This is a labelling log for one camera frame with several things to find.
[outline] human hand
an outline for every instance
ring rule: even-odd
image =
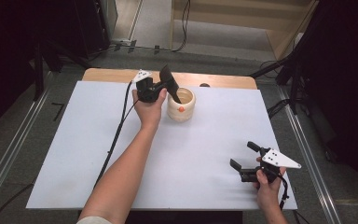
[[[141,120],[141,128],[151,128],[156,130],[161,119],[161,106],[167,97],[167,89],[162,89],[155,103],[144,103],[138,101],[137,90],[132,90],[132,99],[135,104],[134,108]]]
[[[285,167],[281,167],[281,174],[286,172]],[[258,183],[254,183],[254,187],[258,189],[257,192],[257,204],[264,212],[270,212],[272,210],[279,209],[278,192],[281,186],[280,178],[276,178],[272,183],[269,183],[267,176],[260,169],[256,172]]]

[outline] white sleeve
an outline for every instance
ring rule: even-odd
[[[83,217],[76,224],[112,224],[103,217]]]

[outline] wire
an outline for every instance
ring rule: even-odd
[[[112,156],[112,153],[113,153],[113,149],[115,148],[116,146],[116,143],[117,143],[117,140],[118,140],[118,136],[120,135],[120,132],[121,132],[121,128],[123,127],[123,123],[125,121],[125,119],[127,118],[127,116],[130,114],[130,111],[133,109],[133,107],[135,106],[135,104],[138,102],[136,101],[132,107],[130,108],[129,112],[127,113],[127,116],[126,116],[126,107],[127,107],[127,100],[128,100],[128,96],[129,96],[129,92],[130,92],[130,86],[132,84],[132,81],[129,83],[129,85],[127,86],[127,90],[126,90],[126,97],[124,99],[124,106],[123,106],[123,112],[121,114],[121,120],[120,120],[120,123],[118,124],[118,127],[117,127],[117,131],[116,131],[116,134],[115,134],[115,138],[113,140],[113,143],[112,143],[112,146],[110,147],[110,150],[107,152],[107,156],[106,156],[106,159],[105,159],[105,162],[103,164],[103,168],[101,169],[101,172],[100,174],[98,175],[98,178],[95,182],[95,185],[94,185],[94,188],[95,186],[97,185],[98,181],[100,181],[101,177],[103,176],[105,170],[106,170],[106,166],[107,166],[107,163],[110,161],[110,158]]]
[[[305,222],[307,222],[308,224],[310,224],[303,216],[301,216],[301,214],[299,214],[299,213],[297,212],[297,210],[293,210],[293,213],[295,214],[295,218],[296,218],[296,220],[297,220],[297,223],[299,223],[298,217],[297,217],[297,215],[299,215]]]
[[[293,39],[293,47],[292,47],[292,51],[293,51],[293,50],[295,50],[295,48],[296,48],[296,39],[294,38],[294,39]]]
[[[263,63],[261,63],[260,64],[260,66],[258,67],[258,69],[261,69],[261,67],[263,67],[263,65],[265,64],[265,63],[276,63],[277,61],[265,61],[265,62],[263,62]],[[274,78],[274,77],[269,77],[269,76],[267,76],[266,74],[263,74],[263,76],[265,76],[265,77],[267,77],[267,78]]]
[[[187,41],[187,22],[188,22],[188,15],[190,14],[190,0],[187,1],[185,9],[183,10],[183,14],[182,14],[182,29],[183,29],[183,42],[182,45],[178,48],[178,49],[174,49],[173,52],[179,51],[182,48],[184,48],[186,46],[186,41]],[[187,9],[187,16],[186,16],[186,25],[185,25],[185,12]]]
[[[101,54],[102,54],[102,52],[97,52],[96,55],[95,55],[93,58],[88,59],[87,62],[90,63],[90,62],[94,61],[95,59],[97,59],[98,57],[100,57]]]
[[[270,171],[268,168],[262,167],[262,169],[266,172],[269,172],[272,175],[276,175],[278,178],[280,178],[280,180],[283,182],[283,186],[284,186],[284,191],[283,191],[283,195],[282,195],[282,199],[281,202],[279,204],[281,210],[283,209],[284,203],[286,202],[286,199],[289,198],[289,196],[287,196],[287,181],[283,178],[281,173],[275,173],[273,171]]]
[[[17,192],[15,195],[13,195],[9,200],[7,200],[7,202],[5,202],[1,207],[0,207],[0,214],[1,212],[11,203],[13,202],[17,197],[19,197],[24,191],[26,191],[27,189],[29,189],[30,187],[32,187],[34,185],[34,182],[36,181],[36,178],[32,181],[31,184],[28,184],[27,186],[25,186],[25,188],[21,189],[19,192]]]
[[[278,102],[276,105],[270,107],[267,110],[268,117],[270,119],[272,119],[272,117],[274,117],[279,111],[282,110],[282,108],[284,108],[288,104],[290,104],[290,100],[289,99],[284,99],[284,100],[281,100],[280,102]]]
[[[190,0],[187,0],[187,3],[185,5],[185,8],[184,8],[183,14],[182,14],[182,29],[183,29],[183,34],[184,34],[182,45],[178,49],[158,49],[158,50],[160,50],[160,51],[169,51],[169,52],[177,52],[177,51],[180,51],[181,49],[183,49],[186,46],[187,23],[188,23],[188,15],[190,14],[190,6],[191,6]],[[100,53],[108,51],[108,50],[111,50],[111,49],[115,49],[117,46],[120,46],[121,48],[129,48],[129,49],[151,49],[151,50],[156,50],[155,48],[150,48],[150,47],[111,45],[108,49],[101,50]]]

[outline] metal frame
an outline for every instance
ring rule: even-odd
[[[7,177],[7,173],[9,172],[11,165],[13,164],[14,160],[16,160],[16,157],[21,150],[22,144],[27,137],[28,132],[30,132],[34,121],[40,112],[40,109],[45,103],[50,86],[54,82],[55,78],[55,74],[48,72],[45,91],[43,91],[41,97],[39,97],[37,101],[32,103],[27,115],[20,125],[20,128],[17,130],[9,146],[7,147],[7,151],[0,160],[0,188]]]
[[[278,92],[281,96],[281,99],[289,99],[289,95],[283,87],[278,86]],[[301,124],[298,120],[297,115],[294,115],[292,109],[290,108],[290,105],[287,105],[285,107],[285,110],[295,133],[296,140],[298,142],[302,156],[305,160],[307,168],[310,171],[310,178],[312,179],[313,185],[316,189],[316,193],[318,194],[319,201],[322,205],[328,223],[342,223],[341,219],[339,218],[336,205],[330,195],[330,191],[328,190],[327,185],[325,184],[322,174],[318,168],[318,165],[313,157],[310,145],[308,144],[307,138],[301,128]]]

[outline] white paper sheet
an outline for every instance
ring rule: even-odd
[[[84,206],[114,139],[127,85],[77,82],[27,208],[81,209]],[[255,158],[259,154],[246,146],[248,141],[279,149],[260,91],[188,88],[197,96],[193,118],[183,123],[170,119],[164,103],[132,208],[258,209],[252,183],[242,183],[229,161],[234,159],[242,168],[254,169],[258,165]],[[130,94],[128,108],[131,104]],[[124,123],[109,164],[123,152],[139,127],[133,110]],[[288,183],[290,199],[284,208],[296,209]]]

